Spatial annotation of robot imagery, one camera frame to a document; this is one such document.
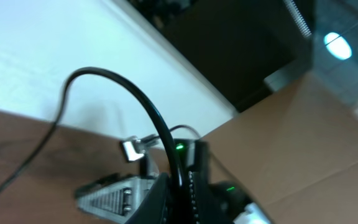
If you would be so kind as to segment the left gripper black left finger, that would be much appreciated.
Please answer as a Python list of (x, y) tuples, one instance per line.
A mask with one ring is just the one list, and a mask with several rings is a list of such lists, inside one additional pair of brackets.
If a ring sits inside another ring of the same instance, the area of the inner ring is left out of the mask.
[(169, 176), (161, 174), (149, 190), (140, 207), (126, 221), (126, 224), (162, 224), (168, 194)]

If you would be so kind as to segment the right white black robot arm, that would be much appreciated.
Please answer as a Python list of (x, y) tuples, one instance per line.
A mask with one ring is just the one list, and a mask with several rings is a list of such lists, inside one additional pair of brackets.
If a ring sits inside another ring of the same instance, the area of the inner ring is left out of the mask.
[(121, 141), (127, 162), (139, 175), (112, 174), (75, 191), (76, 206), (115, 223), (271, 223), (272, 219), (237, 183), (209, 181), (208, 143), (176, 139), (175, 150), (188, 176), (186, 193), (175, 196), (172, 179), (158, 173), (150, 155), (153, 140)]

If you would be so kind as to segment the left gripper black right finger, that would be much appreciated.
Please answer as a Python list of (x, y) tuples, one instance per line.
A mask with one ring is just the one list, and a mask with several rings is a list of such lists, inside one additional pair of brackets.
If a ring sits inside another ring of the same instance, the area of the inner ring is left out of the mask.
[(233, 224), (220, 209), (199, 172), (188, 173), (191, 219), (196, 224)]

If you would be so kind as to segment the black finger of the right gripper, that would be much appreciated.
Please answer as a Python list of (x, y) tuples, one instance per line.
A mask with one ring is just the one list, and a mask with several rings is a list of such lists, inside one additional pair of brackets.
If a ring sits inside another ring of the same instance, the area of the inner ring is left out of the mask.
[(81, 211), (112, 222), (126, 222), (140, 207), (156, 178), (111, 174), (75, 190)]

